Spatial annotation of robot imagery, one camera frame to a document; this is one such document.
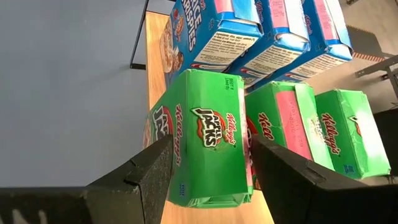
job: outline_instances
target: green cereal box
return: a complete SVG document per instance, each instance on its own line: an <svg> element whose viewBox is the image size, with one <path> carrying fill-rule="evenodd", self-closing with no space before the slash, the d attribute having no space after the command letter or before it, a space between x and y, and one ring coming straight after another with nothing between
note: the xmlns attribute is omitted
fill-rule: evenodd
<svg viewBox="0 0 398 224"><path fill-rule="evenodd" d="M332 90L315 99L335 170L355 179L389 174L390 164L366 95Z"/></svg>
<svg viewBox="0 0 398 224"><path fill-rule="evenodd" d="M334 170L310 86L304 83L270 82L248 94L245 100L249 142L253 134L259 133ZM259 189L254 169L252 174L255 188Z"/></svg>
<svg viewBox="0 0 398 224"><path fill-rule="evenodd" d="M174 136L168 200L184 207L224 208L253 193L240 77L186 70L148 114L144 147Z"/></svg>

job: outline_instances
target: blue cereal box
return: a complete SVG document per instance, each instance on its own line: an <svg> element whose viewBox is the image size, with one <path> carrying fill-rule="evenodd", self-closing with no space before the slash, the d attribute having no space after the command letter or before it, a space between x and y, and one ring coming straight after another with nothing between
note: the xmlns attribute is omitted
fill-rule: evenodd
<svg viewBox="0 0 398 224"><path fill-rule="evenodd" d="M264 36L228 69L245 88L310 50L302 0L256 0Z"/></svg>
<svg viewBox="0 0 398 224"><path fill-rule="evenodd" d="M311 50L249 91L270 81L301 82L352 60L353 49L338 0L305 0L303 8Z"/></svg>
<svg viewBox="0 0 398 224"><path fill-rule="evenodd" d="M177 0L160 38L166 85L188 68L224 71L260 37L254 0Z"/></svg>

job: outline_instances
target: cereal box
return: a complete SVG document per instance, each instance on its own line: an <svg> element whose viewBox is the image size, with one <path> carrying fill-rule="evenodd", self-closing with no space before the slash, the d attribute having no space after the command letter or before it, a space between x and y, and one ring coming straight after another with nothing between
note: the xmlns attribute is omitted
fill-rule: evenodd
<svg viewBox="0 0 398 224"><path fill-rule="evenodd" d="M256 0L264 36L228 69L245 87L292 63L310 49L301 0Z"/></svg>
<svg viewBox="0 0 398 224"><path fill-rule="evenodd" d="M303 9L311 50L290 65L259 81L249 91L270 81L302 82L352 60L353 49L339 2L305 0Z"/></svg>
<svg viewBox="0 0 398 224"><path fill-rule="evenodd" d="M243 81L235 75L186 70L151 109L144 147L174 136L168 200L195 208L251 201Z"/></svg>
<svg viewBox="0 0 398 224"><path fill-rule="evenodd" d="M185 69L222 72L262 37L254 0L180 0L160 38L166 85Z"/></svg>
<svg viewBox="0 0 398 224"><path fill-rule="evenodd" d="M355 179L389 174L389 161L366 95L332 90L315 99L335 170Z"/></svg>
<svg viewBox="0 0 398 224"><path fill-rule="evenodd" d="M249 144L253 134L260 134L334 170L310 86L303 83L268 83L246 95L246 116ZM252 174L258 189L253 169Z"/></svg>

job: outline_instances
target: nutrition facts panel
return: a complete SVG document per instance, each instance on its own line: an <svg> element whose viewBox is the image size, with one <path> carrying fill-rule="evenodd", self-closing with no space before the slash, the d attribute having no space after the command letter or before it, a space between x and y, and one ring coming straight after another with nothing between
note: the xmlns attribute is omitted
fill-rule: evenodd
<svg viewBox="0 0 398 224"><path fill-rule="evenodd" d="M292 70L293 73L303 75L305 77L312 77L318 75L326 70L329 70L337 65L346 62L340 58L336 58L327 54L312 59L311 61Z"/></svg>
<svg viewBox="0 0 398 224"><path fill-rule="evenodd" d="M279 68L292 63L301 52L284 49L282 47L271 46L260 55L245 64L246 68L270 74Z"/></svg>
<svg viewBox="0 0 398 224"><path fill-rule="evenodd" d="M229 65L250 48L257 39L257 37L218 31L198 54L195 62Z"/></svg>

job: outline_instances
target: wooden table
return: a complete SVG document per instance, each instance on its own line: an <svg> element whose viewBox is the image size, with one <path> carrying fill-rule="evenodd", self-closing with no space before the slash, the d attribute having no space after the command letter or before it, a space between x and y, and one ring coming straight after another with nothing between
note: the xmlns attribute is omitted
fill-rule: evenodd
<svg viewBox="0 0 398 224"><path fill-rule="evenodd" d="M159 39L169 16L146 12L148 105L151 109L166 90ZM271 224L274 223L261 191L255 190L252 202L238 208L183 208L165 203L162 224Z"/></svg>

